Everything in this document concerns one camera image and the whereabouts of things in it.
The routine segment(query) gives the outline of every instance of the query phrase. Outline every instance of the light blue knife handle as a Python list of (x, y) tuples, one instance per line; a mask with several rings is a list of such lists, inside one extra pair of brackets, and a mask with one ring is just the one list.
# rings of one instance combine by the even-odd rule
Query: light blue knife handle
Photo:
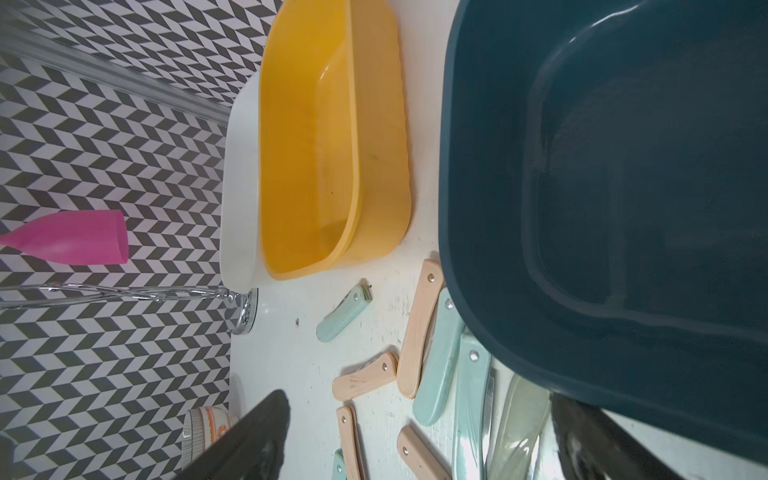
[(318, 324), (318, 340), (327, 343), (336, 338), (336, 335), (339, 335), (371, 303), (371, 300), (371, 293), (367, 286), (355, 285), (339, 306)]
[(453, 480), (485, 480), (482, 412), (491, 354), (471, 334), (458, 348), (456, 410), (453, 422)]
[(341, 452), (341, 449), (333, 453), (333, 475), (331, 475), (331, 480), (346, 480), (344, 454)]
[(413, 401), (413, 416), (425, 427), (434, 425), (442, 415), (453, 372), (456, 370), (458, 339), (464, 331), (464, 320), (456, 311), (451, 294), (444, 288), (437, 301), (432, 347), (422, 374), (419, 391)]

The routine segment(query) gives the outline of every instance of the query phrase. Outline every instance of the knife blade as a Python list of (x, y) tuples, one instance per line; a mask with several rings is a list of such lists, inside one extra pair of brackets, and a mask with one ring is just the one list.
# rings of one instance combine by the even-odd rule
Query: knife blade
[(490, 369), (488, 381), (485, 384), (485, 404), (482, 409), (482, 461), (486, 467), (490, 465), (488, 453), (491, 448), (491, 422), (493, 419), (493, 391), (495, 385), (496, 378), (493, 376), (493, 369)]

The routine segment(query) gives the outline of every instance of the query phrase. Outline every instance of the dark teal plastic basin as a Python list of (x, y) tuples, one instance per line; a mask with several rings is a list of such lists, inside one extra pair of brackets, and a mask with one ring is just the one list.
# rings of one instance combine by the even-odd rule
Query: dark teal plastic basin
[(768, 463), (768, 2), (462, 0), (440, 252), (556, 392)]

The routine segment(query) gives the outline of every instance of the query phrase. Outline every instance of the yellow plastic basin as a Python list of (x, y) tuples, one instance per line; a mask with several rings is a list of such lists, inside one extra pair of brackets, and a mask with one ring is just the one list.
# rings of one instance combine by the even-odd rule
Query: yellow plastic basin
[(397, 21), (386, 0), (288, 0), (261, 65), (260, 234), (286, 280), (382, 257), (411, 190)]

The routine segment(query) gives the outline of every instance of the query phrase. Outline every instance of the black and white tile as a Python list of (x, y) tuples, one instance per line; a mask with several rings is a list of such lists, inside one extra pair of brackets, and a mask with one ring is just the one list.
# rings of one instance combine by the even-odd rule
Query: black and white tile
[[(119, 209), (131, 258), (65, 266), (0, 248), (0, 286), (218, 285), (225, 127), (5, 53), (0, 98), (0, 233)], [(0, 313), (13, 478), (173, 478), (186, 410), (227, 401), (229, 351), (218, 300)]]
[(12, 23), (232, 104), (258, 71), (281, 0), (6, 0)]

